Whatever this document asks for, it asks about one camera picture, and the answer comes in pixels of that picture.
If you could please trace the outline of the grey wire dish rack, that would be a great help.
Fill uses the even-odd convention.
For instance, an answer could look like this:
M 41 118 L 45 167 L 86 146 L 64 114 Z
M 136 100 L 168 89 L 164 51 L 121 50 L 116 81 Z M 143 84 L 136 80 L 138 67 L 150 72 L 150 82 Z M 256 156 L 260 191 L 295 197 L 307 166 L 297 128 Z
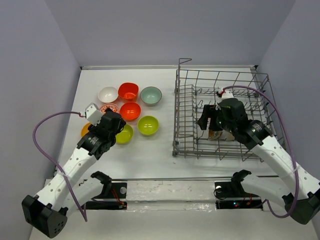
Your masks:
M 255 160 L 251 147 L 264 133 L 286 146 L 268 74 L 189 62 L 180 58 L 176 70 L 173 156 Z

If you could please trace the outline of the lime green bowl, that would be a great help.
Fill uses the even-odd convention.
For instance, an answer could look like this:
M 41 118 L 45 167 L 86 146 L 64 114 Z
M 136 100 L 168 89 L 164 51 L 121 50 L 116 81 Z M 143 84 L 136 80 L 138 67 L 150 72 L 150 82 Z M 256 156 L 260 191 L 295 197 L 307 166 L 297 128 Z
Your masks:
M 159 121 L 154 116 L 146 115 L 139 119 L 137 128 L 144 136 L 152 136 L 159 129 Z
M 127 144 L 131 141 L 133 135 L 134 135 L 134 130 L 132 126 L 129 124 L 126 124 L 123 127 L 122 131 L 115 136 L 116 143 L 121 145 Z

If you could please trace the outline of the beige painted ceramic bowl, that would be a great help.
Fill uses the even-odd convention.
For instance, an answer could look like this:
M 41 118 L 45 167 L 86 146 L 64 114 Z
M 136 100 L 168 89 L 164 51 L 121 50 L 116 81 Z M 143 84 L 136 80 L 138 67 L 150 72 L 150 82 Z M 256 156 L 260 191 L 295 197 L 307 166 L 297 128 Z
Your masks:
M 208 140 L 215 141 L 218 140 L 222 136 L 222 130 L 208 130 Z

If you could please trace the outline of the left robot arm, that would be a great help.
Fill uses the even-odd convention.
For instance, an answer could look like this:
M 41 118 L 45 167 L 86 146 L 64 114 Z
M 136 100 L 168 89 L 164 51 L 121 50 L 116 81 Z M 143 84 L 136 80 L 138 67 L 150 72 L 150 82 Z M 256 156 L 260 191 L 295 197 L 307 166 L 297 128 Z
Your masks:
M 64 166 L 54 163 L 57 172 L 51 181 L 34 196 L 27 195 L 21 203 L 26 222 L 50 239 L 63 230 L 75 211 L 86 218 L 86 203 L 96 197 L 111 194 L 119 206 L 124 204 L 108 175 L 96 171 L 88 179 L 82 176 L 115 145 L 125 120 L 111 109 L 101 112 L 93 103 L 78 115 L 90 123 L 88 133 L 79 140 Z

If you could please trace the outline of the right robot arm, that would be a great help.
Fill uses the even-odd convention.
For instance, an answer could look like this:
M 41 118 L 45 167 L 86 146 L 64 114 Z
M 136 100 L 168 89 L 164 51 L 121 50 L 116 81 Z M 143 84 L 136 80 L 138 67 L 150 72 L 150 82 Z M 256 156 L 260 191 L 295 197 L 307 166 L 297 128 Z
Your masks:
M 280 145 L 261 121 L 249 119 L 236 98 L 206 104 L 197 121 L 201 130 L 226 131 L 261 158 L 283 181 L 283 185 L 261 180 L 248 170 L 236 172 L 230 183 L 235 196 L 252 193 L 284 208 L 299 224 L 307 224 L 320 211 L 320 181 L 309 174 Z

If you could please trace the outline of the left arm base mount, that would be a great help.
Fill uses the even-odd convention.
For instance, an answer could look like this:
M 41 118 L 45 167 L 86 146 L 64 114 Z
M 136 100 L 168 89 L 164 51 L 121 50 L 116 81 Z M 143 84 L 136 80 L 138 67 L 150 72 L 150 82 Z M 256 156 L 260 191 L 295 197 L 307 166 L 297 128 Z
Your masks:
M 88 188 L 89 184 L 97 187 L 98 195 L 92 197 L 83 206 L 83 210 L 126 210 L 127 183 L 114 182 L 101 171 L 96 171 L 88 179 L 83 179 L 78 188 Z

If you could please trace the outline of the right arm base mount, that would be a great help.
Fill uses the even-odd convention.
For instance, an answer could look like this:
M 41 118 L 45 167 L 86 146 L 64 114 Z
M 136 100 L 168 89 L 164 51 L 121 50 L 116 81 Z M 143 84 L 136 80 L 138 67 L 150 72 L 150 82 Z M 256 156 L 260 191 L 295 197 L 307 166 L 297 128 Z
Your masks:
M 217 210 L 263 209 L 263 201 L 255 194 L 245 192 L 241 183 L 252 173 L 241 170 L 233 174 L 230 181 L 214 183 L 213 195 Z

